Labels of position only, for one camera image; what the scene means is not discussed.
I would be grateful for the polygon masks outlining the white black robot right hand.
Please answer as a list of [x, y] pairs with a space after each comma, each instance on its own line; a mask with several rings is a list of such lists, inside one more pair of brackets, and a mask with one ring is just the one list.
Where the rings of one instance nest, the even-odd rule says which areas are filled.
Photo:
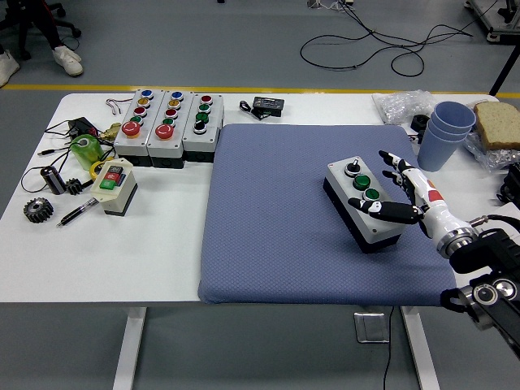
[[418, 168], [395, 154], [380, 150], [379, 155], [394, 168], [393, 171], [384, 171], [383, 175], [403, 189], [410, 203], [350, 198], [348, 203], [353, 208], [378, 220], [418, 223], [423, 233], [433, 240], [437, 252], [445, 258], [476, 240], [475, 229], [450, 212], [435, 185]]

